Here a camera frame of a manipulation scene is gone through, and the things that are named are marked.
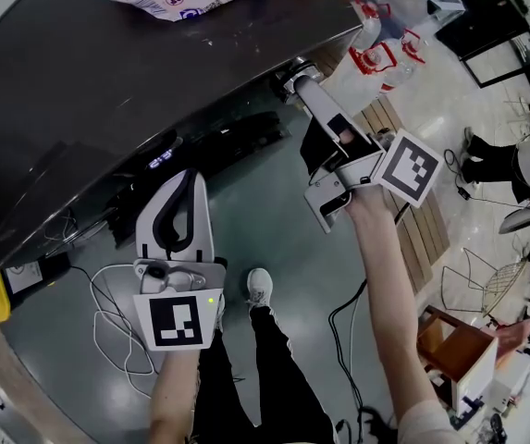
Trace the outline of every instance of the black countertop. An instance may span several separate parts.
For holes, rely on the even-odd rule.
[[[0,265],[153,137],[359,26],[344,0],[236,0],[176,23],[18,0],[0,19]]]

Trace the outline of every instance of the black pants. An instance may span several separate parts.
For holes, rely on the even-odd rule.
[[[481,161],[466,160],[462,175],[468,182],[504,182],[512,184],[515,200],[520,203],[530,198],[530,187],[525,183],[517,160],[517,146],[491,146],[476,135],[468,145],[468,154]]]
[[[193,436],[198,444],[311,442],[331,444],[334,432],[302,371],[291,358],[289,339],[268,307],[251,311],[256,336],[262,425],[255,428],[242,410],[231,364],[218,330],[201,352],[201,385]]]

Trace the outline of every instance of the human arm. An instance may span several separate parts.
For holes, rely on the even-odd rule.
[[[346,210],[364,259],[377,351],[400,422],[415,404],[438,399],[416,351],[413,287],[382,188],[359,189]]]
[[[183,444],[191,428],[199,351],[172,351],[152,393],[151,444]]]

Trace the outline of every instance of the gray tiled floor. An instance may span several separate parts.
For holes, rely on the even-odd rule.
[[[255,344],[242,297],[248,269],[266,266],[275,280],[272,304],[293,342],[295,359],[331,417],[355,424],[351,391],[336,359],[328,314],[349,299],[364,278],[362,262],[348,219],[325,235],[303,199],[308,176],[299,156],[308,119],[293,108],[282,111],[292,138],[269,156],[235,166],[211,183],[211,214],[216,254],[228,259],[225,287],[225,342],[246,412],[258,424]],[[89,272],[135,259],[132,247],[116,252],[108,232],[93,238],[73,255]],[[136,323],[131,293],[138,280],[128,269],[105,275],[125,313]],[[71,271],[56,286],[31,297],[3,325],[4,333],[43,389],[85,432],[99,442],[145,442],[148,400],[133,391],[92,343],[93,304],[85,276]],[[345,347],[348,312],[339,320]],[[388,390],[376,356],[362,300],[356,323],[353,367],[364,400],[388,417]],[[105,325],[99,340],[122,363],[127,339]],[[156,356],[156,365],[161,358]],[[139,351],[131,368],[145,369]],[[154,378],[134,378],[151,389]]]

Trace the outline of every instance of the person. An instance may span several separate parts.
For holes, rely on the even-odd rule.
[[[396,227],[382,188],[358,190],[346,207],[367,274],[371,321],[379,358],[399,424],[400,444],[462,444],[425,373],[416,351],[416,305]],[[249,315],[256,337],[262,425],[241,409],[218,326],[211,348],[168,354],[151,403],[152,444],[335,442],[325,414],[291,358],[270,300],[273,282],[263,269],[248,277]],[[197,366],[200,386],[194,422]]]
[[[464,138],[466,142],[466,156],[462,156],[464,182],[510,181],[513,195],[518,203],[530,199],[530,136],[518,144],[492,146],[474,135],[470,127],[466,127]],[[470,159],[471,156],[480,158],[480,161]]]

